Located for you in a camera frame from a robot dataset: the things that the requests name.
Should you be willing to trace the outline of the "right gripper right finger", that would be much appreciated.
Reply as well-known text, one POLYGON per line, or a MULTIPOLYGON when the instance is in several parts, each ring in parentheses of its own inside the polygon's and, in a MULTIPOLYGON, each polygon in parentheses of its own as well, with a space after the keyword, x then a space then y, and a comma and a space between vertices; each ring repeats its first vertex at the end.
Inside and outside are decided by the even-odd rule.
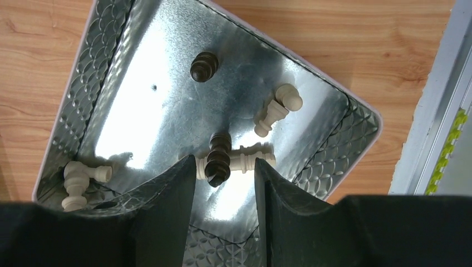
POLYGON ((264 266, 470 266, 471 198, 350 195, 329 204, 255 162, 264 266))

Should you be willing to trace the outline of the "clear plastic container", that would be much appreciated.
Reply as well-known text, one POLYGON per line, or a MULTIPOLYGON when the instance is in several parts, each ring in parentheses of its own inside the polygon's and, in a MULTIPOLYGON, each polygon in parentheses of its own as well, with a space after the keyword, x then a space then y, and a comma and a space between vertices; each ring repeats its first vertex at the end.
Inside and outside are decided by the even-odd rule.
POLYGON ((319 68, 213 1, 94 1, 50 135, 32 200, 61 210, 70 161, 109 165, 87 208, 157 177, 182 157, 204 157, 217 132, 236 153, 276 157, 275 170, 326 201, 375 143, 381 115, 319 68), (219 67, 196 82, 201 52, 219 67), (288 83, 303 106, 254 132, 288 83))

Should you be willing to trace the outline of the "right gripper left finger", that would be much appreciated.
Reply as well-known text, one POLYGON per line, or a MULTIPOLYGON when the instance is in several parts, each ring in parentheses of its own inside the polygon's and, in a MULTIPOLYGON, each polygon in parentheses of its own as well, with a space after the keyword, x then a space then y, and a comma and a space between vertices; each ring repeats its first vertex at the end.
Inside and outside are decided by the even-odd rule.
POLYGON ((1 203, 2 266, 181 266, 194 199, 196 162, 92 209, 1 203))

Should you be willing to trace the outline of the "dark chess piece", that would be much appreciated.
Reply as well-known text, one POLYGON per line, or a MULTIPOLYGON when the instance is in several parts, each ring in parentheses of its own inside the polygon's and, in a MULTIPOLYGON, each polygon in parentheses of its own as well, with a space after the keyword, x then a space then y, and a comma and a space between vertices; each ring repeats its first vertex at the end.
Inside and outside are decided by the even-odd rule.
POLYGON ((209 141, 209 154, 205 164, 205 177, 210 186, 218 187, 230 177, 232 140, 227 132, 214 133, 209 141))

